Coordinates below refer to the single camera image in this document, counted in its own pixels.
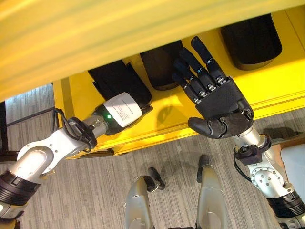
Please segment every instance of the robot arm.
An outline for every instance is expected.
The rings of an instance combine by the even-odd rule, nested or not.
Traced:
[[[173,79],[205,118],[190,118],[188,126],[209,138],[231,137],[236,143],[234,165],[237,171],[267,198],[280,226],[304,228],[305,205],[276,163],[270,138],[258,134],[252,127],[254,112],[249,103],[198,37],[192,39],[191,45],[207,70],[186,48],[181,50],[180,59],[174,64],[179,73],[174,73]],[[249,168],[250,177],[237,166],[236,159]]]
[[[63,127],[46,139],[24,146],[17,162],[0,176],[0,225],[3,227],[23,214],[45,175],[61,160],[94,148],[99,136],[118,133],[142,116],[142,110],[127,93],[106,101],[84,121],[75,117],[66,120],[62,111],[57,111]]]

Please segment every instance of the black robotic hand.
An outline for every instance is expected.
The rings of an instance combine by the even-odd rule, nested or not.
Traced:
[[[238,135],[253,124],[253,110],[234,83],[226,76],[206,46],[198,37],[191,41],[192,47],[206,64],[207,70],[194,55],[183,48],[174,63],[179,73],[172,75],[179,83],[204,120],[192,117],[188,126],[209,138],[226,138]]]

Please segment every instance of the white label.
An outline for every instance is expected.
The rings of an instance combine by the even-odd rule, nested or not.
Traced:
[[[126,92],[104,102],[104,106],[121,127],[128,126],[142,115],[140,107]]]

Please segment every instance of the black cable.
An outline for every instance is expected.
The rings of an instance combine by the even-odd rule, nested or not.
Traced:
[[[58,114],[60,114],[61,116],[61,124],[62,124],[62,128],[65,131],[65,133],[68,135],[69,138],[75,140],[75,141],[81,141],[83,143],[85,143],[88,146],[88,149],[84,149],[83,151],[86,153],[89,153],[92,150],[91,144],[89,142],[88,139],[86,139],[83,134],[84,132],[82,132],[81,130],[81,135],[78,135],[75,133],[75,131],[73,130],[73,128],[71,127],[69,121],[66,119],[63,111],[61,109],[55,108],[54,109],[54,121],[53,121],[53,131],[58,129],[59,127],[59,120],[58,120]]]
[[[241,169],[240,167],[238,166],[237,162],[236,162],[236,157],[234,155],[234,158],[233,158],[233,163],[234,163],[234,167],[235,169],[237,170],[237,172],[242,175],[247,181],[251,182],[252,183],[252,180],[250,179],[250,177],[248,177]]]

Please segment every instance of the yellow shelf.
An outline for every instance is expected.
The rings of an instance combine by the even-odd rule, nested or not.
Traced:
[[[242,71],[233,66],[218,29],[198,35],[224,72],[234,78],[254,109],[255,119],[305,106],[305,57],[302,44],[284,10],[273,13],[273,20],[283,51],[269,65],[254,71]],[[183,45],[193,51],[190,47],[191,38],[183,39]],[[195,132],[187,127],[187,120],[200,115],[182,89],[153,89],[139,54],[124,61],[132,63],[151,91],[154,109],[135,126],[116,135],[100,137],[93,151],[113,147],[115,153],[120,154],[194,135]],[[85,119],[104,102],[92,82],[87,72],[54,82],[56,106],[62,108],[68,117]]]
[[[302,4],[304,0],[2,0],[0,102],[193,34]]]

